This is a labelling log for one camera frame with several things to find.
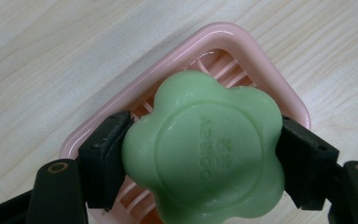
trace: wood grain surface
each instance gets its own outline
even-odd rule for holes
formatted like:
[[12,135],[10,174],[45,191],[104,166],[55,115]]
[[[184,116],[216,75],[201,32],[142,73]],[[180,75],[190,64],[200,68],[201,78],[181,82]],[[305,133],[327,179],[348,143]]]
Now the wood grain surface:
[[[78,125],[214,21],[247,30],[339,163],[358,160],[358,1],[0,0],[0,203],[31,189]],[[327,223],[329,207],[297,210],[284,194],[266,216],[227,223]]]

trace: green soap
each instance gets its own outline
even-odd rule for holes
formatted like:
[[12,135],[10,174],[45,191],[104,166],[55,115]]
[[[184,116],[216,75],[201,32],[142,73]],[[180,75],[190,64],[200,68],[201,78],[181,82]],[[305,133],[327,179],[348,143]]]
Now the green soap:
[[284,189],[275,155],[281,128],[266,93],[180,72],[159,87],[153,113],[127,132],[122,160],[130,178],[153,192],[164,223],[260,217]]

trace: soap dish ridge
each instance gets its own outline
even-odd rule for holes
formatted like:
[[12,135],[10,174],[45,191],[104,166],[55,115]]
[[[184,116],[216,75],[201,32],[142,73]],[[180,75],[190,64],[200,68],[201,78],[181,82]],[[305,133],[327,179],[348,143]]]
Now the soap dish ridge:
[[[310,128],[308,109],[255,40],[235,24],[217,22],[198,30],[74,130],[63,143],[60,158],[75,159],[79,147],[111,114],[130,110],[136,121],[151,113],[159,85],[183,70],[209,74],[227,88],[256,87],[275,100],[282,114]],[[103,209],[89,212],[102,224],[162,223],[153,194],[129,177],[110,212]]]

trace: pink soap dish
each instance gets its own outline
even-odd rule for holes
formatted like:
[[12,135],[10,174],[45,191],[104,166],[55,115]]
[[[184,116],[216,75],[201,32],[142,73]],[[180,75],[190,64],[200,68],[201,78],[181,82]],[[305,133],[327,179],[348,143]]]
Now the pink soap dish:
[[[77,151],[109,115],[130,110],[135,121],[153,111],[154,94],[162,81],[181,70],[199,70],[227,88],[255,86],[268,93],[281,112],[310,128],[310,114],[255,40],[239,26],[218,22],[207,25],[173,49],[114,96],[71,133],[60,158],[77,157]],[[128,177],[110,212],[89,209],[100,223],[162,223],[153,194]]]

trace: flower-shaped soap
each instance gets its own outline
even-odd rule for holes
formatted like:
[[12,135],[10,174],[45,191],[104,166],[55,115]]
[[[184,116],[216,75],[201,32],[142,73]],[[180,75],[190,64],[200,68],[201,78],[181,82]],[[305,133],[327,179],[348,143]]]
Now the flower-shaped soap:
[[130,178],[154,193],[164,223],[259,217],[284,189],[275,155],[281,128],[266,93],[180,72],[159,87],[153,113],[127,132],[122,160]]

